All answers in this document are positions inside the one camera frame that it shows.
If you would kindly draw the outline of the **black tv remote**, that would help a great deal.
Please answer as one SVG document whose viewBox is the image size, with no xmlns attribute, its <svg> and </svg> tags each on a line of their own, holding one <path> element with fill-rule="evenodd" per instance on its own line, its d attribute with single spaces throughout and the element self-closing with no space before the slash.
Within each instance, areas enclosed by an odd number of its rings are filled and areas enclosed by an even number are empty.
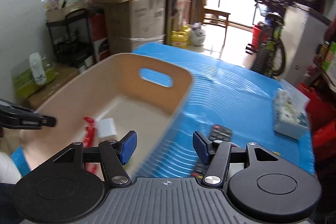
<svg viewBox="0 0 336 224">
<path fill-rule="evenodd" d="M 216 143 L 228 142 L 231 143 L 233 131 L 227 127 L 221 126 L 219 124 L 214 124 L 211 128 L 210 135 L 208 137 L 209 141 L 214 141 Z M 197 163 L 195 164 L 191 176 L 198 178 L 199 180 L 203 178 L 206 171 L 208 169 L 208 165 L 205 165 L 202 162 L 202 159 L 199 157 Z"/>
</svg>

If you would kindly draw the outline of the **white usb charger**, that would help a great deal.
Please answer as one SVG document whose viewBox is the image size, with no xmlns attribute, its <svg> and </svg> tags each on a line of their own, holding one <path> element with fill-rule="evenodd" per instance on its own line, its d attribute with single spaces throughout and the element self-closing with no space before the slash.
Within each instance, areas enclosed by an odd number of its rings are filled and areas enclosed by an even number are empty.
<svg viewBox="0 0 336 224">
<path fill-rule="evenodd" d="M 99 139 L 116 139 L 117 130 L 113 118 L 106 118 L 97 123 L 97 136 Z"/>
</svg>

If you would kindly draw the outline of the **red toy figure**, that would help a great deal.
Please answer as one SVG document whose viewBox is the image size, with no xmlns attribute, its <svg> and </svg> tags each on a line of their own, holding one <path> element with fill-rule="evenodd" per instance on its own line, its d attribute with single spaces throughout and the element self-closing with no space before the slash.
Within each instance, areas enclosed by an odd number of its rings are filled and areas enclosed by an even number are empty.
<svg viewBox="0 0 336 224">
<path fill-rule="evenodd" d="M 87 126 L 85 127 L 86 135 L 83 140 L 84 148 L 92 147 L 93 141 L 95 139 L 95 120 L 90 117 L 83 118 L 87 122 Z M 85 168 L 90 173 L 96 174 L 97 171 L 97 164 L 96 163 L 86 163 Z"/>
</svg>

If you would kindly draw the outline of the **beige plastic storage bin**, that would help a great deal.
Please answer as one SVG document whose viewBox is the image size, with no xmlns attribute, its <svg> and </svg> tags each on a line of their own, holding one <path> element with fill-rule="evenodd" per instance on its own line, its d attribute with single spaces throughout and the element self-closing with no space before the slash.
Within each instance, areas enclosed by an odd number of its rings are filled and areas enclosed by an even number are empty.
<svg viewBox="0 0 336 224">
<path fill-rule="evenodd" d="M 75 141 L 83 141 L 85 117 L 112 118 L 117 136 L 133 130 L 137 148 L 126 166 L 134 176 L 157 147 L 193 84 L 182 67 L 143 55 L 120 53 L 77 76 L 38 108 L 55 117 L 55 127 L 21 131 L 21 146 L 30 169 Z"/>
</svg>

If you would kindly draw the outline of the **green plastic container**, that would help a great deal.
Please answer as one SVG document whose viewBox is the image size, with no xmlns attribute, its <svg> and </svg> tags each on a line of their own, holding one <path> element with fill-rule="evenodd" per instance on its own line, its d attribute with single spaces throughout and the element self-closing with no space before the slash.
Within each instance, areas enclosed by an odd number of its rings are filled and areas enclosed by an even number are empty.
<svg viewBox="0 0 336 224">
<path fill-rule="evenodd" d="M 27 99 L 29 96 L 36 93 L 42 87 L 48 85 L 56 77 L 56 69 L 54 62 L 46 55 L 40 53 L 43 63 L 43 68 L 46 73 L 47 81 L 43 86 L 35 83 L 29 65 L 29 57 L 11 69 L 11 78 L 17 97 Z"/>
</svg>

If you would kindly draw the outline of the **floor cardboard box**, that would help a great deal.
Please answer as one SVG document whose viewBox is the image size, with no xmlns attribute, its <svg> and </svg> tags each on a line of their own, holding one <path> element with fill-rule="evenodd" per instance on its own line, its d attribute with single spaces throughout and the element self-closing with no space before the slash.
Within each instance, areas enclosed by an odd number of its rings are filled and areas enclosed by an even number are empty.
<svg viewBox="0 0 336 224">
<path fill-rule="evenodd" d="M 25 99 L 24 106 L 37 110 L 43 103 L 45 103 L 52 95 L 59 89 L 64 87 L 68 82 L 79 75 L 77 68 L 69 67 L 66 65 L 56 64 L 56 77 L 48 85 L 42 87 L 36 93 Z"/>
</svg>

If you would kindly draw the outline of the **tissue box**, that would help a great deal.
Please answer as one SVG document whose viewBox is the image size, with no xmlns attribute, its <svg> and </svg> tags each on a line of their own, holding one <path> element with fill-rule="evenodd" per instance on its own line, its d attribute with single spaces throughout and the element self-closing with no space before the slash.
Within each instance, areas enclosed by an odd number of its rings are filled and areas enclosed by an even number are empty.
<svg viewBox="0 0 336 224">
<path fill-rule="evenodd" d="M 309 131 L 306 112 L 298 110 L 284 89 L 278 89 L 273 99 L 273 129 L 295 140 L 301 139 Z"/>
</svg>

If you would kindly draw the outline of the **black metal shelf cart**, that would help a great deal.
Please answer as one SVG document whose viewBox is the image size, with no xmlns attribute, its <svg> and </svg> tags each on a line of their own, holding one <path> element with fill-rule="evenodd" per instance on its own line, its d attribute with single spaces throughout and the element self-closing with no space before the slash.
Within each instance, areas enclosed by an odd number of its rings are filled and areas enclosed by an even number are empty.
<svg viewBox="0 0 336 224">
<path fill-rule="evenodd" d="M 88 9 L 75 8 L 62 20 L 46 22 L 57 63 L 77 69 L 96 64 L 89 16 Z"/>
</svg>

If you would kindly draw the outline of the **green black bicycle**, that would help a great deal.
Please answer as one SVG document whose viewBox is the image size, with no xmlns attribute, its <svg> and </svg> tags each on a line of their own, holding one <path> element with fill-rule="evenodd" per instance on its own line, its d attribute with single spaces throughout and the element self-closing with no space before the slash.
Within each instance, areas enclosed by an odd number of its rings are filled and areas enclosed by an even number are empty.
<svg viewBox="0 0 336 224">
<path fill-rule="evenodd" d="M 269 78 L 280 76 L 286 67 L 286 51 L 281 39 L 286 9 L 294 0 L 255 0 L 264 22 L 260 24 L 261 32 L 257 45 L 248 44 L 246 53 L 256 57 L 250 70 Z"/>
</svg>

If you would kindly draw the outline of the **red gift bag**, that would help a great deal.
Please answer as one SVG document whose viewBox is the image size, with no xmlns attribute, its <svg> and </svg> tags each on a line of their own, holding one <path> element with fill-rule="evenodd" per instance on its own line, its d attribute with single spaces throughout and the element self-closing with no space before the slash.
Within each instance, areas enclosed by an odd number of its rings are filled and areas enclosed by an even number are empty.
<svg viewBox="0 0 336 224">
<path fill-rule="evenodd" d="M 335 106 L 324 100 L 314 88 L 303 83 L 297 88 L 310 99 L 305 110 L 310 123 L 315 160 L 323 161 L 335 156 Z"/>
</svg>

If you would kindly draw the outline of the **yellow oil jug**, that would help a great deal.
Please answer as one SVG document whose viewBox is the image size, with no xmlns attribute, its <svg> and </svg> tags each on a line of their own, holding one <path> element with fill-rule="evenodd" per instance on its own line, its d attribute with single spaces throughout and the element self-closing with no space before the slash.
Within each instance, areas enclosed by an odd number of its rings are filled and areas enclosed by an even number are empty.
<svg viewBox="0 0 336 224">
<path fill-rule="evenodd" d="M 183 26 L 181 31 L 171 32 L 170 45 L 177 48 L 187 48 L 190 43 L 191 25 Z"/>
</svg>

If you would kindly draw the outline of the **red bucket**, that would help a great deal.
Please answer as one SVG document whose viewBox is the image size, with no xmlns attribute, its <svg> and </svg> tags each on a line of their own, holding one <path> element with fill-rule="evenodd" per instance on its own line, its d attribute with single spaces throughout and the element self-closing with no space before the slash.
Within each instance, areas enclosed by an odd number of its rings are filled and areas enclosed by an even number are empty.
<svg viewBox="0 0 336 224">
<path fill-rule="evenodd" d="M 252 27 L 252 43 L 250 44 L 250 48 L 253 53 L 256 53 L 263 43 L 261 33 L 262 29 L 257 24 Z"/>
</svg>

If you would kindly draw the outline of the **large stacked cardboard box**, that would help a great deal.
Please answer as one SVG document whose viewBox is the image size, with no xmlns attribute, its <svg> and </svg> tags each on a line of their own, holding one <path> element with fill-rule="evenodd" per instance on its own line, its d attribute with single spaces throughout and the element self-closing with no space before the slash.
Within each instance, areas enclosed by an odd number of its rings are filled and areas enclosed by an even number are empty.
<svg viewBox="0 0 336 224">
<path fill-rule="evenodd" d="M 133 52 L 165 38 L 166 0 L 133 0 L 104 6 L 110 52 Z"/>
</svg>

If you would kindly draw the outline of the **wooden chair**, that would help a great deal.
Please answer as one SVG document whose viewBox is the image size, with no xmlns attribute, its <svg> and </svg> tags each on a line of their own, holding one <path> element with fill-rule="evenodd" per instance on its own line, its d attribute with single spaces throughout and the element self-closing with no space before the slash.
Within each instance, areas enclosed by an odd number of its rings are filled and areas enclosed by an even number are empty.
<svg viewBox="0 0 336 224">
<path fill-rule="evenodd" d="M 225 29 L 222 50 L 226 44 L 227 29 L 229 26 L 230 13 L 214 6 L 209 6 L 207 0 L 202 0 L 202 23 L 206 25 L 217 26 Z"/>
</svg>

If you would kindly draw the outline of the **green white product box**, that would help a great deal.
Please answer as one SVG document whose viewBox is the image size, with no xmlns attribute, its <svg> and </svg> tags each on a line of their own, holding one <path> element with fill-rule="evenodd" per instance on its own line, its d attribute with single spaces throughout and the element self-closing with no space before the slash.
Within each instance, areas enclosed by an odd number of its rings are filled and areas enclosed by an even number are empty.
<svg viewBox="0 0 336 224">
<path fill-rule="evenodd" d="M 327 51 L 327 54 L 325 56 L 325 59 L 322 63 L 322 69 L 327 72 L 328 67 L 330 66 L 331 62 L 333 61 L 333 57 L 335 54 L 335 49 L 336 49 L 336 43 L 335 42 L 331 42 L 329 49 Z"/>
</svg>

